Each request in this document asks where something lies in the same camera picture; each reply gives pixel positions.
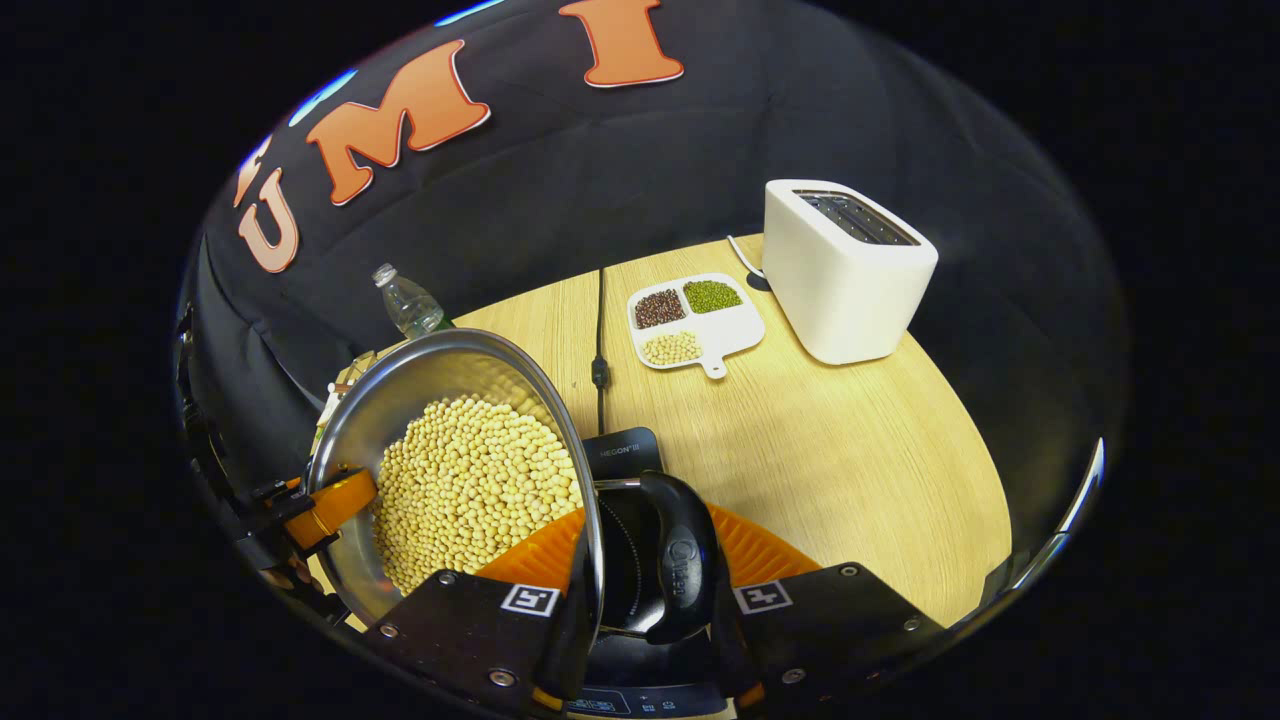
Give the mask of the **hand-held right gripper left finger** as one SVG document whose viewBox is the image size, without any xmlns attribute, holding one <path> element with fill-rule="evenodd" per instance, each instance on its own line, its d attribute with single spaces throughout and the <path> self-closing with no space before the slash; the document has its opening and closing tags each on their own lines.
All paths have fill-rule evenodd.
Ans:
<svg viewBox="0 0 1280 720">
<path fill-rule="evenodd" d="M 366 646 L 479 716 L 561 716 L 599 628 L 599 539 L 576 511 L 477 574 L 436 571 L 367 623 Z"/>
</svg>

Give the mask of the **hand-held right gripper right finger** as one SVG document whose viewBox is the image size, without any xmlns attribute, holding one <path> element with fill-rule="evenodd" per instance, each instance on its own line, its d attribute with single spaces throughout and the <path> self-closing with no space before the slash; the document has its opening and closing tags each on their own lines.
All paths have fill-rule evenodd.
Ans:
<svg viewBox="0 0 1280 720">
<path fill-rule="evenodd" d="M 854 711 L 945 643 L 945 626 L 868 566 L 822 566 L 709 510 L 724 560 L 710 639 L 737 710 Z"/>
</svg>

